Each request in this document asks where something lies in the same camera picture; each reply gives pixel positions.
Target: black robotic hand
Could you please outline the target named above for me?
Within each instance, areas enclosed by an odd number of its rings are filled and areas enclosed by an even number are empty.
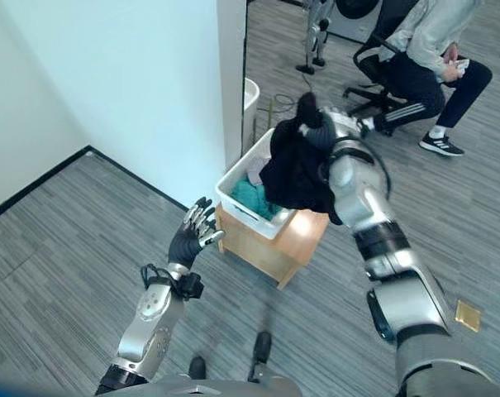
[[[224,237],[222,230],[216,230],[216,221],[208,219],[215,212],[215,208],[207,209],[211,204],[210,199],[202,197],[185,214],[169,246],[169,263],[179,263],[191,269],[194,259],[205,246]]]

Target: small gold object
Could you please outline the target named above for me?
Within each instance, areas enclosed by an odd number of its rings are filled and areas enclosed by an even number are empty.
[[[474,332],[479,332],[479,327],[481,325],[481,312],[462,300],[457,299],[455,321],[462,323]]]

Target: teal towel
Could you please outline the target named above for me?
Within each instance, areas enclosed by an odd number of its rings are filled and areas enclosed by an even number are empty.
[[[262,184],[254,186],[247,177],[236,183],[231,197],[268,221],[271,221],[275,214],[282,209],[282,207],[266,201]]]

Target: gray jacket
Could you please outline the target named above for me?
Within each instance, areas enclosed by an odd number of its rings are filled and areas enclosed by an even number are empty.
[[[437,76],[446,70],[442,54],[451,43],[457,43],[461,33],[484,0],[419,0],[389,43],[420,66],[431,69]],[[380,47],[380,61],[389,60],[394,52]]]

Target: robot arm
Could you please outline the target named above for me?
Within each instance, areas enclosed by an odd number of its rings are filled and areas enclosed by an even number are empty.
[[[194,259],[205,246],[224,236],[208,220],[214,211],[207,210],[211,203],[201,198],[185,215],[169,246],[166,269],[153,265],[141,269],[145,292],[119,342],[117,356],[101,379],[98,395],[147,383],[160,367],[174,325],[183,316],[183,302],[202,294],[200,276],[190,271]]]
[[[457,341],[436,279],[411,248],[386,198],[374,154],[329,112],[336,144],[329,167],[335,211],[352,231],[365,273],[377,284],[367,300],[382,339],[397,343],[400,396],[500,395]]]

